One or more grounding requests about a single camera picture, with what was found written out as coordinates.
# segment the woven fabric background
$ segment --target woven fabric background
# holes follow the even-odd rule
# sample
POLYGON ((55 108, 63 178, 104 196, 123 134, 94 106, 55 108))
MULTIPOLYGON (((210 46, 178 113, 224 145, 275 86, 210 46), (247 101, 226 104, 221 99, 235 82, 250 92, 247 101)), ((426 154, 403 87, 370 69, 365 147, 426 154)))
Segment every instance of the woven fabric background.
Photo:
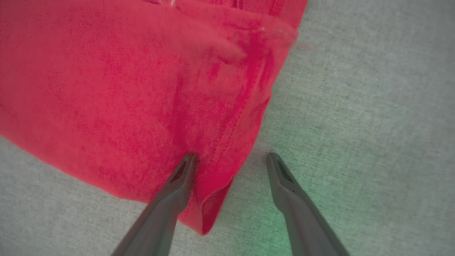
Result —
MULTIPOLYGON (((171 255, 291 255, 271 149, 351 255, 455 255, 455 2, 310 0, 299 31, 213 230, 171 255)), ((109 255, 144 207, 0 139, 0 255, 109 255)))

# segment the red fabric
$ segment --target red fabric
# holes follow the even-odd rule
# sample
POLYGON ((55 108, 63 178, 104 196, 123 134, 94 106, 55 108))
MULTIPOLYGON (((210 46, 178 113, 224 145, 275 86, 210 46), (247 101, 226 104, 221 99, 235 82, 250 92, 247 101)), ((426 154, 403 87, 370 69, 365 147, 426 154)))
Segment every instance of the red fabric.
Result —
POLYGON ((179 220, 210 231, 306 0, 2 0, 0 134, 147 203, 199 157, 179 220))

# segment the folded red cloth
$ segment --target folded red cloth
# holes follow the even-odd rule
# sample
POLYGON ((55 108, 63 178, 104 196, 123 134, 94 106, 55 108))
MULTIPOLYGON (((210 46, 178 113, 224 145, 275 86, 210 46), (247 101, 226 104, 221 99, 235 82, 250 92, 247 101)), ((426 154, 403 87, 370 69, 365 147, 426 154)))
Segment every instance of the folded red cloth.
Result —
POLYGON ((213 226, 253 147, 306 0, 3 0, 0 134, 147 203, 188 152, 179 220, 213 226))

